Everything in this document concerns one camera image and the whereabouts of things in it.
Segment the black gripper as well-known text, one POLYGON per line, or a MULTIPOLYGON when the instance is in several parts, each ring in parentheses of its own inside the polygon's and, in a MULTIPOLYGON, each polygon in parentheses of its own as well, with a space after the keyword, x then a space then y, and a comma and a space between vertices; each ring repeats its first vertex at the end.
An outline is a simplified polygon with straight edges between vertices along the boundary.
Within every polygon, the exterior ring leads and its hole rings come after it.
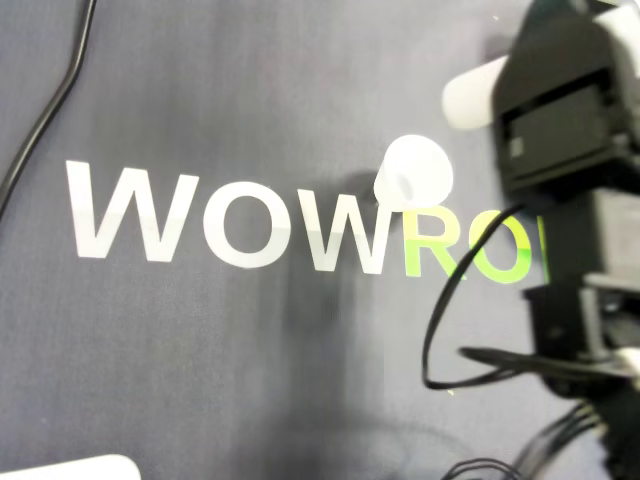
POLYGON ((514 200, 639 193, 639 85, 628 41, 600 19, 523 31, 492 91, 496 163, 514 200))

